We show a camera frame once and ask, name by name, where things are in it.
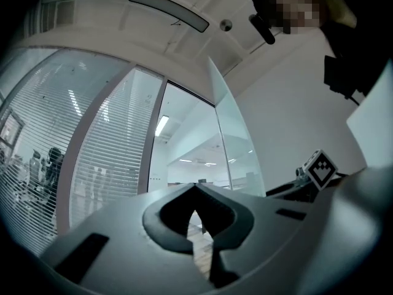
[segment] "air vent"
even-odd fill
[[[74,1],[61,2],[57,5],[56,25],[71,25],[74,23]]]
[[[44,33],[55,27],[56,3],[42,5],[41,10],[41,32]]]

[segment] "hole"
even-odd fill
[[[304,220],[306,217],[306,213],[303,212],[297,212],[297,211],[292,211],[292,210],[287,210],[287,209],[279,209],[276,211],[277,214],[286,216],[287,218],[291,219],[297,219],[299,221]]]
[[[213,238],[202,226],[202,221],[196,211],[191,215],[187,239],[192,242],[193,260],[205,279],[209,279],[213,255]]]

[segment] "glass panel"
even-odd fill
[[[25,52],[25,48],[14,48],[8,50],[4,56],[1,58],[0,61],[0,74],[2,73],[2,70],[15,58],[17,58],[19,55],[21,55],[23,52]]]
[[[210,58],[208,65],[232,190],[266,196],[258,158],[238,105]]]
[[[7,98],[12,89],[26,74],[57,49],[26,49],[15,57],[0,76],[0,92]]]
[[[28,52],[37,57],[34,52],[42,50]],[[57,182],[71,136],[94,97],[127,64],[94,53],[60,50],[24,78],[10,103],[12,114],[24,126],[0,181],[1,211],[13,238],[34,254],[56,236]]]
[[[229,187],[228,165],[214,108],[168,84],[158,127],[165,116],[168,121],[154,139],[149,191],[197,182]]]
[[[110,201],[137,194],[147,128],[162,77],[132,70],[102,104],[71,183],[70,226]]]
[[[5,165],[11,158],[12,149],[6,143],[0,141],[0,166],[1,173],[4,171]]]
[[[10,114],[1,130],[0,136],[5,142],[13,144],[20,129],[21,125],[16,121],[14,116]]]

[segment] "gray plastic part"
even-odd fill
[[[103,294],[321,294],[364,265],[393,203],[393,167],[368,168],[324,189],[313,204],[258,198],[204,186],[247,207],[255,223],[242,245],[220,252],[239,279],[215,289],[192,256],[164,250],[142,226],[143,211],[179,185],[109,205],[58,239],[42,255],[56,267],[91,233],[109,241],[80,286]],[[280,208],[306,213],[299,221]]]

